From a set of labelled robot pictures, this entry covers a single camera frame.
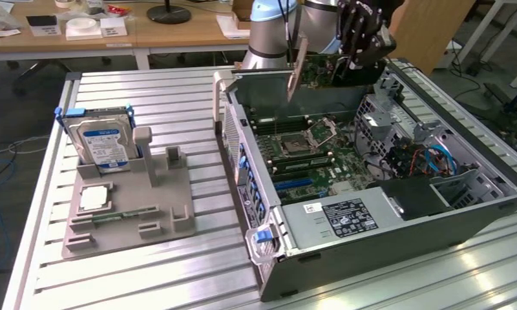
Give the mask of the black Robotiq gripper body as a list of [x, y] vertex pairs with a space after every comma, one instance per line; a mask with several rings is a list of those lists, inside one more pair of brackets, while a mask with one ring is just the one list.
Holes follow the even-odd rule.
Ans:
[[354, 44], [355, 65], [373, 65], [394, 49], [395, 40], [389, 32], [397, 1], [355, 1], [358, 13], [358, 39]]

